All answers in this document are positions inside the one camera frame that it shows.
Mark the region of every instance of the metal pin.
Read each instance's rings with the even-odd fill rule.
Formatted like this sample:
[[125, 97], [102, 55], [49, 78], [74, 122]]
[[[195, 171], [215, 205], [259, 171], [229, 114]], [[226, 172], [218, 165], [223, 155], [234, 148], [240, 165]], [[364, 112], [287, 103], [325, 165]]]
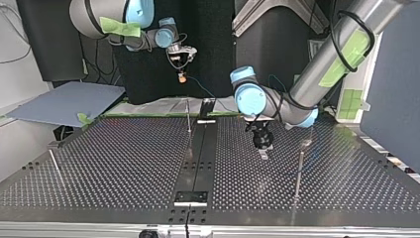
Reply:
[[186, 117], [188, 118], [188, 132], [191, 133], [191, 121], [190, 121], [190, 117], [189, 117], [189, 100], [188, 98], [186, 98]]
[[303, 168], [304, 157], [305, 157], [305, 153], [301, 151], [299, 155], [299, 168], [297, 169], [296, 192], [294, 193], [295, 200], [299, 199], [299, 189], [300, 189], [300, 181], [302, 179], [302, 168]]
[[52, 161], [55, 166], [55, 169], [59, 171], [58, 163], [56, 162], [55, 155], [53, 154], [53, 150], [49, 150], [50, 155], [52, 156]]

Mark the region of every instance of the table surface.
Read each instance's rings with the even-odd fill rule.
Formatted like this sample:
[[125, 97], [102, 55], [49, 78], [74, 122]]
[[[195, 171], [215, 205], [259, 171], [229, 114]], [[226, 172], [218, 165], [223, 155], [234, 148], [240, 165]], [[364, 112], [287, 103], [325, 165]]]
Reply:
[[[271, 122], [266, 161], [239, 117], [192, 134], [187, 124], [98, 121], [0, 183], [0, 221], [420, 227], [420, 184], [329, 117], [290, 131]], [[296, 200], [302, 140], [312, 143]], [[175, 207], [178, 191], [207, 191], [207, 206]]]

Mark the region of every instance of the metal table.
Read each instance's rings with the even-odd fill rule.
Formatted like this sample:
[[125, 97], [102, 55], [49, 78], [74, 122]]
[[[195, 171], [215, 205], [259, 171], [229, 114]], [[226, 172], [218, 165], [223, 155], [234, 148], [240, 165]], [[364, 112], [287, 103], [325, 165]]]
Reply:
[[[312, 133], [272, 122], [266, 161], [239, 117], [194, 123], [191, 134], [187, 124], [105, 118], [70, 137], [0, 183], [0, 237], [137, 237], [143, 229], [166, 237], [420, 237], [420, 184], [328, 116]], [[308, 138], [296, 200], [299, 146]], [[208, 192], [207, 206], [175, 206], [179, 191]]]

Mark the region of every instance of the gray robot arm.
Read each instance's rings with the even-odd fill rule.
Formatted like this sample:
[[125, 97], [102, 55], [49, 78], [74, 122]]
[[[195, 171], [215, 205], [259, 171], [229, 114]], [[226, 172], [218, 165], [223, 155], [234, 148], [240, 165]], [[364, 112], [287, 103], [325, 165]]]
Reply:
[[141, 31], [139, 37], [105, 34], [100, 26], [100, 18], [103, 17], [123, 24], [138, 23], [145, 29], [155, 16], [154, 0], [72, 0], [69, 11], [74, 27], [86, 37], [107, 38], [111, 45], [126, 46], [132, 52], [166, 49], [167, 58], [176, 69], [179, 81], [184, 82], [186, 66], [194, 60], [197, 50], [182, 45], [182, 34], [178, 34], [173, 18], [161, 19], [158, 29]]
[[[338, 58], [338, 51], [342, 51], [346, 43], [355, 33], [366, 34], [362, 40], [369, 40], [374, 43], [368, 32], [375, 35], [380, 34], [392, 19], [403, 9], [404, 6], [415, 2], [413, 0], [355, 0], [347, 11], [341, 11], [343, 18], [337, 23], [333, 37], [326, 40], [315, 58], [306, 66], [300, 75], [298, 82], [287, 94], [264, 87], [258, 84], [256, 74], [251, 66], [245, 66], [234, 70], [231, 73], [231, 80], [235, 91], [235, 100], [240, 111], [246, 118], [251, 118], [249, 124], [253, 124], [253, 131], [260, 131], [265, 127], [264, 123], [256, 126], [255, 122], [266, 120], [266, 118], [280, 120], [286, 128], [310, 127], [318, 116], [317, 104], [324, 98], [342, 77], [347, 75], [347, 71], [333, 73], [329, 85], [323, 83], [325, 76], [336, 60], [341, 60], [345, 64], [346, 59]], [[256, 144], [259, 149], [266, 149], [271, 145], [268, 140], [272, 136], [266, 133], [264, 143]]]

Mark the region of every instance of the robotic arm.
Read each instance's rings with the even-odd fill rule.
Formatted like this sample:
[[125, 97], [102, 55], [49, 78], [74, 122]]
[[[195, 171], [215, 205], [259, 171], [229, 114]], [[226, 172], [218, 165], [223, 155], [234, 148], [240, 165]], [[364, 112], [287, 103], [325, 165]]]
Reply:
[[255, 146], [260, 150], [271, 146], [273, 136], [266, 128], [269, 120], [279, 120], [286, 129], [312, 126], [318, 116], [317, 104], [349, 71], [357, 70], [373, 47], [374, 35], [411, 2], [355, 0], [347, 11], [340, 11], [343, 17], [335, 28], [330, 26], [332, 34], [287, 94], [259, 85], [251, 66], [234, 70], [235, 100], [254, 132]]
[[[176, 69], [180, 82], [186, 81], [186, 67], [194, 60], [197, 50], [183, 46], [182, 34], [178, 34], [175, 20], [171, 17], [159, 21], [159, 28], [149, 30], [155, 16], [154, 0], [73, 0], [70, 4], [70, 18], [76, 29], [92, 39], [107, 38], [113, 46], [126, 46], [131, 52], [152, 51], [153, 48], [166, 49], [169, 63]], [[100, 25], [107, 18], [119, 22], [138, 23], [142, 28], [139, 37], [119, 34], [105, 34]]]

